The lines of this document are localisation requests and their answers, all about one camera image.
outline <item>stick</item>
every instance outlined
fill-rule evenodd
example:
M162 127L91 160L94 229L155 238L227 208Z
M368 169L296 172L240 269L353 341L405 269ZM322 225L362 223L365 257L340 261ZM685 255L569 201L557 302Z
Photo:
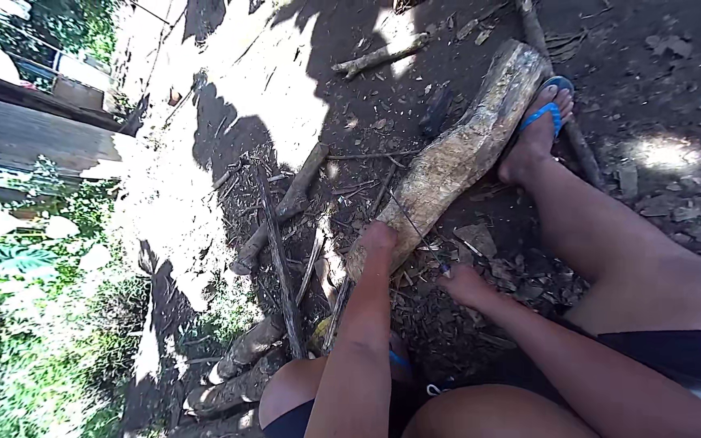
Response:
M307 188L318 173L318 168L323 164L329 148L324 144L317 144L307 156L302 169L294 176L291 187L286 196L277 204L275 212L278 221L285 221L296 216L297 213L307 208ZM230 269L237 275L250 275L258 266L256 256L258 251L267 244L267 227L258 227L256 232L240 247L237 260L231 264Z
M329 324L329 329L326 331L326 337L323 340L324 354L331 352L334 347L334 334L337 332L337 326L340 324L340 317L345 310L345 297L348 294L350 283L351 279L346 275L342 286L340 286L340 293L337 294L337 303L334 305L334 310L332 311L332 322Z
M290 279L286 274L286 252L283 249L283 240L280 237L280 228L277 225L277 214L273 205L272 196L269 194L269 183L264 167L256 167L256 184L261 195L261 204L264 207L264 216L267 218L267 235L269 236L269 248L272 250L272 264L275 265L277 277L280 280L280 307L283 308L283 321L286 324L286 333L291 347L293 359L305 359L307 352L301 336L301 319L299 309L294 302L291 293Z
M351 80L363 69L374 67L375 65L383 64L387 61L396 61L408 55L412 55L421 47L429 42L429 34L423 32L418 34L415 39L410 41L394 41L391 44L379 48L378 50L361 56L360 58L351 61L342 62L332 65L334 72L346 72L345 79Z
M385 180L383 180L383 187L380 188L380 192L378 193L378 197L375 198L375 203L372 204L372 208L369 209L369 214L368 216L374 217L375 214L378 212L378 207L380 206L380 201L383 200L383 195L385 194L385 190L388 188L389 183L391 183L391 178L394 177L394 174L396 173L396 164L392 163L391 166L389 167L389 173L385 176Z
M302 278L302 284L299 287L299 292L297 293L297 306L305 297L305 292L307 291L307 284L310 283L310 276L312 276L312 268L316 264L318 253L321 251L321 246L323 246L323 234L321 233L321 230L316 228L316 240L314 240L312 243L310 260L307 262L307 270L305 271L305 276Z
M553 76L554 70L553 65L550 63L548 46L545 44L545 33L540 25L537 11L534 10L532 0L516 0L516 5L518 6L518 10L521 11L523 33L527 37L527 43L545 57L547 61L545 74ZM567 137L570 139L572 149L578 156L578 161L580 161L580 165L586 173L586 179L588 179L591 185L604 192L604 184L602 183L602 177L599 173L597 158L586 143L586 139L583 138L583 133L580 132L578 121L573 119L571 122L567 123L565 125L565 131L567 132Z
M365 160L366 158L395 157L396 155L420 154L419 150L405 150L403 152L385 152L382 154L360 154L360 155L328 155L326 160Z

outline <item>wooden log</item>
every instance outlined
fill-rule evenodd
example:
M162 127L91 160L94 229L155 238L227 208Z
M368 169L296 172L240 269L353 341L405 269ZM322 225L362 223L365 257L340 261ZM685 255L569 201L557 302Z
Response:
M277 278L280 280L280 307L283 309L283 320L286 325L286 333L288 333L291 357L304 359L307 357L307 351L302 339L301 318L294 301L294 294L291 291L290 276L286 273L286 252L283 249L283 238L280 236L280 228L277 225L275 206L272 196L269 194L267 173L261 165L256 168L256 184L258 184L258 193L261 195L264 216L267 218L267 235L269 236L269 248L272 251L272 264L275 266Z
M168 438L265 438L258 424L258 408L227 419L207 420L172 429Z
M258 402L269 379L287 362L285 350L275 348L256 365L226 383L200 386L185 398L183 409L197 417L211 417L238 404Z
M332 65L332 70L337 73L346 72L345 79L350 80L363 69L369 69L375 65L383 64L384 62L396 61L408 55L412 55L428 42L429 34L423 32L423 34L416 35L413 41L394 41L360 58Z
M328 153L329 148L325 144L317 144L312 148L312 152L307 156L302 169L294 176L291 187L277 204L275 212L278 221L286 221L307 208L307 188L310 187L310 183L312 183ZM256 256L266 243L267 227L258 227L248 242L240 248L237 260L230 266L232 272L237 275L250 275L258 267Z
M545 65L545 59L528 45L514 40L501 45L460 124L414 158L396 198L419 230L432 229L453 200L492 168L534 97ZM421 238L391 200L377 219L399 233L391 265L394 272ZM361 276L364 259L365 250L357 239L346 256L352 280Z
M257 361L285 332L283 317L271 315L237 338L209 372L209 383L218 385Z
M516 0L516 5L521 12L523 33L527 37L527 43L532 45L545 57L547 63L545 65L545 74L547 76L553 76L555 73L553 65L550 63L548 46L545 44L545 33L543 32L542 26L540 26L538 13L534 10L532 0ZM586 175L589 184L604 191L604 184L602 183L602 176L599 172L597 158L594 156L588 143L586 143L586 139L580 131L580 125L576 118L573 118L571 122L568 122L564 126L564 132L567 134L567 138L570 139L572 149L578 157L578 161L583 168L583 173Z

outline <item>forearm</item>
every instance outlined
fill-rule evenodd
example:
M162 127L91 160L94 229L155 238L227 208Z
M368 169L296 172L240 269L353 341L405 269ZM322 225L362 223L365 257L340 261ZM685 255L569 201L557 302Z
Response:
M486 301L478 310L510 333L605 438L701 437L701 400L682 386L511 298L497 295Z
M390 251L370 252L329 354L307 437L388 434Z

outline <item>tree bark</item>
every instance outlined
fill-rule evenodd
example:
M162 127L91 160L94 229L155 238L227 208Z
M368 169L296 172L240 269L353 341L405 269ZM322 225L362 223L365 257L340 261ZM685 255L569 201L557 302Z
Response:
M488 172L499 158L540 85L546 60L528 45L510 40L494 56L480 93L460 120L411 162L396 198L424 234L465 189ZM421 238L390 200L377 216L399 233L391 271L404 262ZM352 245L348 275L361 276L365 250Z
M267 235L269 236L269 248L272 250L272 264L280 280L280 307L283 309L283 320L286 324L288 342L291 347L293 359L307 357L305 343L302 340L301 318L299 309L294 301L294 293L291 289L290 276L286 271L286 252L283 249L283 239L280 236L280 228L277 225L275 208L272 205L272 196L269 194L267 174L261 166L256 169L256 183L261 195L261 204L264 216L267 217Z

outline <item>foot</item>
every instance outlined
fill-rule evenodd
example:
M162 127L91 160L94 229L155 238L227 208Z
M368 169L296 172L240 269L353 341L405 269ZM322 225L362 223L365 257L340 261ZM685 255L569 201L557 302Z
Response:
M559 106L563 123L572 119L572 95L567 89L559 91L556 85L551 85L540 92L523 115L523 119L526 120L550 102ZM510 154L499 166L499 179L505 184L520 185L523 182L522 178L531 170L531 166L551 159L550 149L553 147L553 139L553 116L550 112L545 112L523 130L518 143L512 147Z

